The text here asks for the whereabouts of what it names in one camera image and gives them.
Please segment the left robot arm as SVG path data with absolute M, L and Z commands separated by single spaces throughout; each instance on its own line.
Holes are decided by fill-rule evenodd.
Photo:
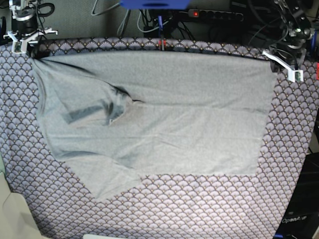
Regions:
M 258 10 L 253 0 L 247 1 L 250 11 L 262 24 L 252 38 L 266 30 L 264 49 L 279 57 L 292 69 L 300 70 L 307 53 L 307 42 L 315 34 L 302 1 L 261 0 L 259 3 L 270 12 Z

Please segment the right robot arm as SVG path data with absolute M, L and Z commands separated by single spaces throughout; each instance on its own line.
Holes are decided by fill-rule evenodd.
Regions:
M 46 35 L 58 34 L 42 22 L 55 12 L 54 4 L 41 0 L 10 0 L 8 3 L 13 27 L 3 37 L 12 40 L 12 53 L 27 54 Z

